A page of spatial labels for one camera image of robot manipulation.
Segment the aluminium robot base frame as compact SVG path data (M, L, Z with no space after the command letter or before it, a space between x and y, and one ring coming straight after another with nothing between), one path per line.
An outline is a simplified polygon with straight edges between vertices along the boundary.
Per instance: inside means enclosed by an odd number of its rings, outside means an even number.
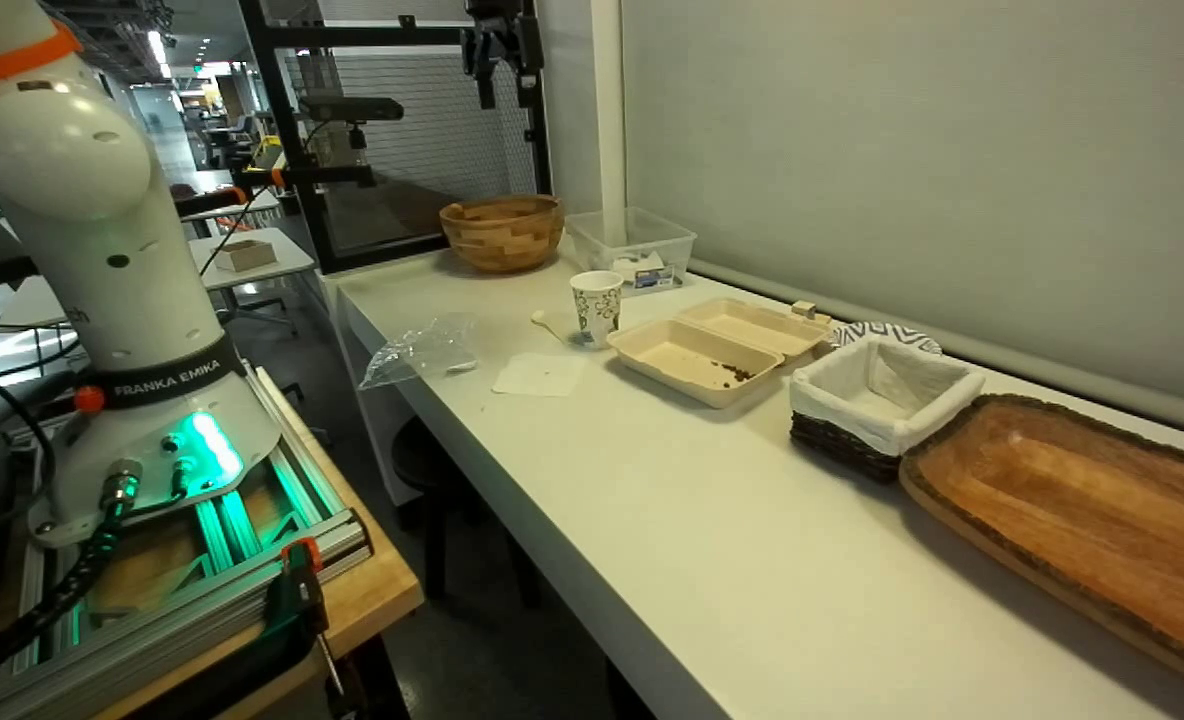
M234 639L284 669L301 606L281 588L322 558L368 560L358 515L335 496L263 371L234 415L191 403L92 472L92 512L60 523L35 503L19 606L39 608L92 567L60 613L0 661L0 720L97 716Z

